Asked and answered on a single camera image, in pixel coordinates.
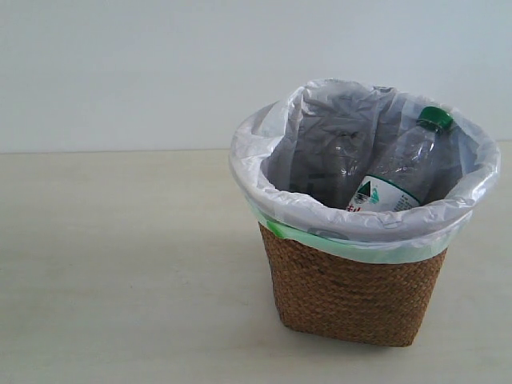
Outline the red label cola bottle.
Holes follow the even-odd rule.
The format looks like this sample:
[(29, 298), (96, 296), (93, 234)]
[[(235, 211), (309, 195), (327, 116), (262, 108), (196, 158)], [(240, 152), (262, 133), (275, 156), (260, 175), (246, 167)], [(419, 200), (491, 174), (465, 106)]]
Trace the red label cola bottle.
[(326, 173), (325, 204), (344, 209), (360, 183), (368, 155), (367, 134), (340, 130), (326, 140), (322, 162)]

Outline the green label water bottle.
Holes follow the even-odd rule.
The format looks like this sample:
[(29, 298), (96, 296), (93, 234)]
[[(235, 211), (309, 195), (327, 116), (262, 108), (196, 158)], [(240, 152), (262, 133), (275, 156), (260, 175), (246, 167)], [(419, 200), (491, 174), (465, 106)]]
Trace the green label water bottle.
[(349, 212), (399, 212), (419, 207), (436, 178), (442, 136), (453, 123), (443, 109), (427, 106), (414, 126), (376, 157), (356, 189)]

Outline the white plastic bin liner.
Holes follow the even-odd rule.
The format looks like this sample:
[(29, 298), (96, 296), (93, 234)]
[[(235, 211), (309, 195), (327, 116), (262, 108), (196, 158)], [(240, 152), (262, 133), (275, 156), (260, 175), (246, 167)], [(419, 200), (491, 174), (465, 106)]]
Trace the white plastic bin liner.
[(249, 116), (235, 131), (230, 168), (257, 220), (280, 238), (373, 264), (425, 261), (444, 251), (496, 184), (497, 143), (457, 110), (442, 136), (436, 179), (420, 207), (349, 212), (325, 204), (326, 140), (367, 134), (369, 163), (409, 129), (432, 100), (393, 87), (313, 80)]

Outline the woven brown wicker basket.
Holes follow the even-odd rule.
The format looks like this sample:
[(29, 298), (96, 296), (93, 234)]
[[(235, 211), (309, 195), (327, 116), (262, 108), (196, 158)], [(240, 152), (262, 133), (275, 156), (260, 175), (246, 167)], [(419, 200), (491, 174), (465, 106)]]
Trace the woven brown wicker basket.
[(259, 227), (274, 303), (292, 330), (376, 346), (410, 346), (445, 260), (369, 264), (334, 256)]

